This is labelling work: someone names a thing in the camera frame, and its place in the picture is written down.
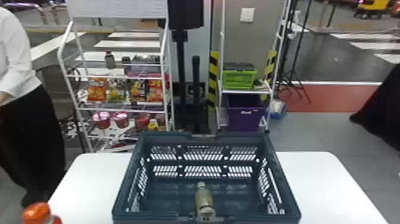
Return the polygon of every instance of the snack bag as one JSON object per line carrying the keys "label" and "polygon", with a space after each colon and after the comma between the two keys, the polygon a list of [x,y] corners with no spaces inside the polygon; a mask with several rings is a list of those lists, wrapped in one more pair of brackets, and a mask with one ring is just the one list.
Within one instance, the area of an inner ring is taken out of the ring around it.
{"label": "snack bag", "polygon": [[129,90],[131,102],[145,102],[147,96],[146,80],[134,80]]}
{"label": "snack bag", "polygon": [[125,86],[126,81],[124,79],[109,79],[107,100],[125,100]]}
{"label": "snack bag", "polygon": [[105,101],[106,78],[89,78],[88,101]]}
{"label": "snack bag", "polygon": [[149,80],[149,92],[147,95],[148,102],[158,102],[163,100],[163,88],[161,80]]}

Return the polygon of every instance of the purple bin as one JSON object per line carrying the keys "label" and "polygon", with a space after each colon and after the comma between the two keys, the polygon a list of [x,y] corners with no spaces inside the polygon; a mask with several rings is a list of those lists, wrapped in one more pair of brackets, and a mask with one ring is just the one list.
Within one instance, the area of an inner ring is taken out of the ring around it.
{"label": "purple bin", "polygon": [[261,116],[264,114],[260,95],[258,94],[228,94],[229,132],[257,132]]}

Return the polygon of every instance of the gray wall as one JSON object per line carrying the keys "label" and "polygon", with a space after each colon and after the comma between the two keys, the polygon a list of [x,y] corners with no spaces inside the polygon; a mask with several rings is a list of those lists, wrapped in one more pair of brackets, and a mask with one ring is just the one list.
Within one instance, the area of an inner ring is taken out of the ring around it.
{"label": "gray wall", "polygon": [[[272,48],[283,0],[226,0],[225,62],[248,62],[262,76],[267,53]],[[222,0],[214,0],[212,49],[219,51]],[[242,8],[255,8],[252,23],[240,22]]]}

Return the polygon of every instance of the person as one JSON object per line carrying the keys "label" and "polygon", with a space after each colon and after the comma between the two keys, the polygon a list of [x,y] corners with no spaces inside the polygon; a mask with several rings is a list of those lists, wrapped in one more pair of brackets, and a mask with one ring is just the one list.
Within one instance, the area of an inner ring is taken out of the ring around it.
{"label": "person", "polygon": [[28,36],[0,7],[0,166],[25,188],[23,207],[46,201],[65,169],[52,101],[32,70]]}

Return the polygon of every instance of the light switch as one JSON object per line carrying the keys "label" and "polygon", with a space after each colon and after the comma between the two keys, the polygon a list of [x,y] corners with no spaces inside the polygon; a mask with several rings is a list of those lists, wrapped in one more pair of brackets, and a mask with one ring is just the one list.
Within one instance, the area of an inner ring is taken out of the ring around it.
{"label": "light switch", "polygon": [[240,21],[247,23],[253,22],[254,10],[255,8],[242,8],[242,12],[240,13]]}

